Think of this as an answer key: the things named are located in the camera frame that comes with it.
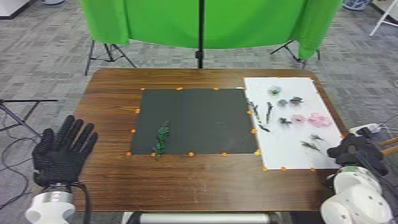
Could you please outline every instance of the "green backdrop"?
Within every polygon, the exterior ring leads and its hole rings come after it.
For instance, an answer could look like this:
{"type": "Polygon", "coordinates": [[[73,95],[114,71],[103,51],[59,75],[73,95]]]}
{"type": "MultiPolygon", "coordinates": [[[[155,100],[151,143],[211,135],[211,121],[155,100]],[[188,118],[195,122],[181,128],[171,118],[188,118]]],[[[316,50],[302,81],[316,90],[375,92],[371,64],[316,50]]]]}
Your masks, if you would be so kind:
{"type": "MultiPolygon", "coordinates": [[[[204,48],[300,43],[309,58],[327,34],[341,0],[206,0],[204,48]]],[[[82,0],[92,39],[197,48],[199,0],[82,0]]]]}

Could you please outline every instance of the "light stand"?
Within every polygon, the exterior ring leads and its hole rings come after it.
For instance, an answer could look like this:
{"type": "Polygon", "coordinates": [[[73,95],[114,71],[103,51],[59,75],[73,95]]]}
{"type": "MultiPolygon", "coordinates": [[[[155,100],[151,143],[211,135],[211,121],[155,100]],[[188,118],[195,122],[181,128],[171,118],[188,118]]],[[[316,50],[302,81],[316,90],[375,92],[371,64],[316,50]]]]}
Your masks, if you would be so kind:
{"type": "Polygon", "coordinates": [[[23,126],[28,129],[28,131],[34,133],[34,135],[37,137],[41,137],[41,134],[37,133],[37,131],[34,130],[34,128],[27,124],[27,120],[28,120],[28,117],[30,117],[30,115],[34,113],[34,110],[36,110],[36,108],[39,106],[39,103],[43,103],[43,102],[57,102],[57,101],[59,100],[0,100],[0,110],[5,112],[5,114],[11,116],[11,118],[16,121],[16,124],[12,124],[7,127],[0,128],[0,132],[7,131],[11,128],[14,128],[18,126],[23,126]],[[18,117],[14,112],[5,107],[4,103],[34,103],[34,106],[32,106],[32,108],[28,110],[28,113],[27,113],[23,118],[18,117]]]}
{"type": "Polygon", "coordinates": [[[290,55],[291,55],[295,61],[302,64],[302,69],[306,69],[307,60],[300,59],[300,58],[295,56],[295,54],[293,54],[293,52],[291,52],[291,50],[290,50],[290,46],[288,46],[288,45],[290,45],[293,42],[295,42],[295,40],[290,40],[290,41],[284,43],[284,45],[283,45],[283,46],[270,52],[270,55],[275,54],[277,51],[284,48],[284,49],[288,50],[288,52],[290,52],[290,55]]]}
{"type": "Polygon", "coordinates": [[[100,60],[100,61],[107,61],[107,62],[116,62],[119,60],[119,58],[126,58],[128,63],[132,64],[133,68],[137,68],[133,61],[130,60],[119,46],[116,44],[103,44],[105,47],[105,54],[108,55],[108,59],[101,59],[100,56],[92,57],[92,52],[94,52],[94,47],[96,47],[96,41],[92,40],[91,42],[91,51],[89,51],[89,60],[87,60],[87,66],[85,66],[85,76],[89,75],[89,69],[91,69],[91,61],[100,60]],[[121,56],[117,58],[114,58],[114,50],[119,51],[121,56]]]}

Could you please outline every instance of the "small flower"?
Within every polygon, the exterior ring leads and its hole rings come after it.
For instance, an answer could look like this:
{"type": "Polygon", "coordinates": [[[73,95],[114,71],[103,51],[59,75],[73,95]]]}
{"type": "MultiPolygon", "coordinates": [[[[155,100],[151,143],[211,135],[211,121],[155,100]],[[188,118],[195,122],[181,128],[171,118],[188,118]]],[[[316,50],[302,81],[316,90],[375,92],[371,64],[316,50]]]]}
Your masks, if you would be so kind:
{"type": "Polygon", "coordinates": [[[306,117],[300,114],[295,114],[291,116],[291,122],[293,123],[304,123],[304,121],[306,121],[306,117]]]}

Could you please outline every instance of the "gray carpet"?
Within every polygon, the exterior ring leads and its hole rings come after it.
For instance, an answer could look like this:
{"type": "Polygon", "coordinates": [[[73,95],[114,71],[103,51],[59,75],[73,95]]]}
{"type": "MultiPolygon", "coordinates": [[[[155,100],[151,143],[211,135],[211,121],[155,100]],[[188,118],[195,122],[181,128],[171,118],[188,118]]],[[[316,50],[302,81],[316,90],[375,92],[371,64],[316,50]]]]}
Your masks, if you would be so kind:
{"type": "MultiPolygon", "coordinates": [[[[398,113],[398,29],[382,26],[375,37],[368,36],[380,14],[371,8],[364,12],[339,10],[322,45],[322,60],[309,60],[307,69],[325,86],[346,127],[384,121],[398,113]]],[[[28,121],[43,130],[57,127],[73,113],[91,76],[84,77],[89,50],[89,31],[78,0],[60,7],[46,7],[37,1],[18,18],[0,21],[0,98],[59,99],[39,106],[28,121]]],[[[299,68],[286,51],[270,56],[275,48],[208,50],[206,68],[299,68]]],[[[124,52],[142,68],[194,68],[194,49],[132,42],[124,52]]],[[[114,64],[94,62],[100,67],[130,67],[124,60],[114,64]]],[[[18,114],[28,106],[12,106],[18,114]]],[[[398,127],[398,119],[389,122],[398,127]]],[[[12,136],[32,136],[23,128],[12,136]]],[[[12,139],[0,133],[0,149],[12,139]]],[[[32,142],[11,148],[7,164],[30,157],[32,142]]],[[[32,164],[16,168],[30,177],[32,164]]],[[[20,193],[23,179],[9,171],[0,172],[0,204],[20,193]]],[[[0,223],[27,223],[23,211],[30,203],[25,196],[0,211],[0,223]]],[[[117,223],[107,214],[94,214],[94,223],[117,223]]]]}

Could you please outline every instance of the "metal stand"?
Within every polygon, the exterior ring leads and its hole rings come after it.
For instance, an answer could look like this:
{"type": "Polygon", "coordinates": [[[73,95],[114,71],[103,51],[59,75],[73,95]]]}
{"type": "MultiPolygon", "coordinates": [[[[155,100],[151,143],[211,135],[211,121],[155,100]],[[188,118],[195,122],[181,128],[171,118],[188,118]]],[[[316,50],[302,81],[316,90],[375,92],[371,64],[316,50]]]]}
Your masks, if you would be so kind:
{"type": "MultiPolygon", "coordinates": [[[[306,66],[307,66],[307,60],[300,59],[300,58],[295,56],[295,54],[293,54],[293,52],[291,52],[291,50],[290,50],[290,46],[288,46],[288,45],[290,45],[293,42],[295,42],[295,40],[290,40],[290,41],[284,43],[284,45],[283,45],[283,46],[270,52],[270,55],[275,54],[277,51],[284,48],[284,49],[288,50],[288,52],[290,52],[290,55],[291,55],[295,61],[302,64],[302,69],[306,69],[306,66]]],[[[320,60],[320,50],[316,50],[316,57],[318,57],[318,60],[320,60]]]]}
{"type": "Polygon", "coordinates": [[[133,61],[130,60],[119,46],[116,44],[103,44],[103,47],[105,47],[105,54],[108,55],[108,59],[101,59],[100,55],[98,57],[92,57],[92,52],[94,52],[94,47],[96,47],[96,41],[92,40],[91,42],[91,51],[89,51],[89,60],[87,60],[87,66],[85,66],[85,76],[89,75],[89,70],[91,70],[91,61],[107,61],[107,62],[116,62],[119,60],[119,58],[126,58],[128,60],[128,63],[132,64],[132,66],[137,68],[135,64],[133,64],[133,61]],[[117,58],[114,58],[114,50],[119,51],[121,53],[121,56],[117,58]]]}
{"type": "Polygon", "coordinates": [[[204,59],[204,0],[199,0],[199,49],[195,52],[197,68],[203,68],[204,59]]]}
{"type": "Polygon", "coordinates": [[[36,135],[37,137],[41,137],[41,134],[37,133],[37,131],[34,130],[34,128],[32,128],[32,127],[28,126],[28,124],[27,124],[27,120],[28,120],[28,117],[30,117],[30,115],[32,115],[32,113],[34,113],[34,110],[36,110],[36,108],[37,108],[37,106],[39,106],[39,103],[41,103],[41,102],[57,102],[57,101],[59,101],[59,100],[0,100],[0,110],[5,112],[5,114],[11,116],[11,118],[12,118],[14,121],[16,121],[16,124],[12,124],[11,126],[4,127],[4,128],[0,129],[0,132],[2,132],[2,131],[7,131],[11,128],[14,128],[14,127],[18,127],[18,126],[23,126],[23,127],[28,129],[28,131],[34,133],[34,135],[36,135]],[[23,119],[16,116],[14,112],[12,112],[12,111],[9,110],[9,108],[5,107],[4,103],[36,103],[36,104],[34,104],[34,107],[32,107],[30,110],[28,110],[28,113],[27,113],[23,119]]]}

